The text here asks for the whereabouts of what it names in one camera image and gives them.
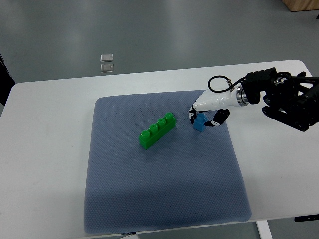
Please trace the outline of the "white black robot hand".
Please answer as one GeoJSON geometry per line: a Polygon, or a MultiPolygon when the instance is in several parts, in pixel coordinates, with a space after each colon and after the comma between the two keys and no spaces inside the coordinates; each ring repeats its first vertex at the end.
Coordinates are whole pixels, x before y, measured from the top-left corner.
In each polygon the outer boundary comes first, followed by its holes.
{"type": "Polygon", "coordinates": [[[241,87],[223,93],[211,90],[204,91],[189,109],[189,119],[194,124],[199,113],[216,111],[212,120],[206,121],[206,127],[216,127],[225,123],[230,115],[228,107],[244,107],[249,104],[248,98],[241,87]]]}

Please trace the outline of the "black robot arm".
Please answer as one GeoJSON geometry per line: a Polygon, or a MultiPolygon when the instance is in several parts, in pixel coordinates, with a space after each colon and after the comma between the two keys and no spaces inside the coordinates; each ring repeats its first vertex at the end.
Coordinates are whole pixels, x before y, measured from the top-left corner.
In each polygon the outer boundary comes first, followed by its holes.
{"type": "Polygon", "coordinates": [[[248,73],[241,86],[250,104],[258,104],[261,92],[269,118],[305,132],[319,122],[319,79],[305,72],[292,76],[276,68],[248,73]]]}

